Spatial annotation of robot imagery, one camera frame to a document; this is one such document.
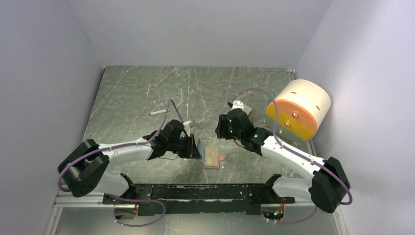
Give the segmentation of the brown leather card holder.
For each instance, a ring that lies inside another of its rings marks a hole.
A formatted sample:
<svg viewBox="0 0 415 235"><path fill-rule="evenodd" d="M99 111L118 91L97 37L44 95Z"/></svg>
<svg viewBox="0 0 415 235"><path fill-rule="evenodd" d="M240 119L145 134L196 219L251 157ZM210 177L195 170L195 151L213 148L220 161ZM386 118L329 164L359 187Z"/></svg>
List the brown leather card holder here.
<svg viewBox="0 0 415 235"><path fill-rule="evenodd" d="M202 147L200 150L202 166L208 169L219 169L222 161L227 159L227 154L222 153L217 147Z"/></svg>

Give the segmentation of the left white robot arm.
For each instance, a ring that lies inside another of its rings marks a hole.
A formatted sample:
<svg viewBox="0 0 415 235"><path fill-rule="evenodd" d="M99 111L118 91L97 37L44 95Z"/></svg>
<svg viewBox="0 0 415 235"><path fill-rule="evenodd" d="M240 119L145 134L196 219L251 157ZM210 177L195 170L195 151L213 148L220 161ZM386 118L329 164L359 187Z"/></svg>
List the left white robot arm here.
<svg viewBox="0 0 415 235"><path fill-rule="evenodd" d="M93 139L83 141L58 166L58 183L65 184L74 197L90 192L115 195L124 204L132 202L136 195L131 179L123 174L112 174L109 169L136 161L161 159L171 152L182 159L203 158L198 141L191 133L192 121L169 121L160 131L138 140L118 144L98 144Z"/></svg>

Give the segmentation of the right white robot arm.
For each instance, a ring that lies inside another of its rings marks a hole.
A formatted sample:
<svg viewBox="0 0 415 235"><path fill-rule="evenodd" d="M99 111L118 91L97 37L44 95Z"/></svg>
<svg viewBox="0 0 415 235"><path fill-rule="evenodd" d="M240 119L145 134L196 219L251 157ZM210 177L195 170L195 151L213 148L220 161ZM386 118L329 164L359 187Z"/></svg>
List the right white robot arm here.
<svg viewBox="0 0 415 235"><path fill-rule="evenodd" d="M247 114L237 108L221 114L215 129L217 138L239 141L244 149L276 160L298 173L301 178L279 176L268 181L264 197L275 203L280 198L310 200L327 213L333 213L348 196L350 183L339 160L309 155L275 137L269 130L254 127Z"/></svg>

